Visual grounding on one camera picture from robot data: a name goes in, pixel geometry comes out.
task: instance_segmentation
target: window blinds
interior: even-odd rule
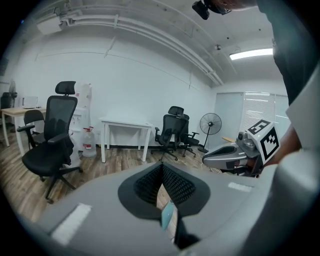
[[[260,119],[275,121],[276,96],[266,92],[245,92],[240,131],[247,130]]]

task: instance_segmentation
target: standing fan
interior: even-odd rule
[[[206,139],[203,147],[199,147],[198,150],[207,153],[208,150],[205,149],[208,136],[216,134],[220,131],[222,126],[221,118],[215,113],[207,113],[200,120],[200,128],[206,134]]]

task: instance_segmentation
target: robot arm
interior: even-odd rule
[[[202,162],[211,168],[241,176],[261,173],[264,164],[278,151],[280,142],[273,122],[260,120],[238,134],[236,142],[223,144],[206,153]],[[254,160],[253,168],[247,166]]]

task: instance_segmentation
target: camera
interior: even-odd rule
[[[225,15],[231,12],[231,10],[226,9],[224,6],[216,5],[211,2],[211,0],[203,0],[204,3],[200,1],[194,2],[192,9],[196,11],[197,14],[201,16],[202,19],[207,20],[209,18],[209,10],[216,13]]]
[[[192,9],[194,9],[202,19],[207,20],[209,18],[210,13],[208,11],[208,7],[204,3],[202,3],[201,0],[194,2],[194,4],[192,5]]]

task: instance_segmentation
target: person's arm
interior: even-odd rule
[[[279,162],[288,154],[301,149],[301,143],[298,135],[292,125],[289,126],[280,141],[280,148],[275,155],[264,165],[279,164]]]

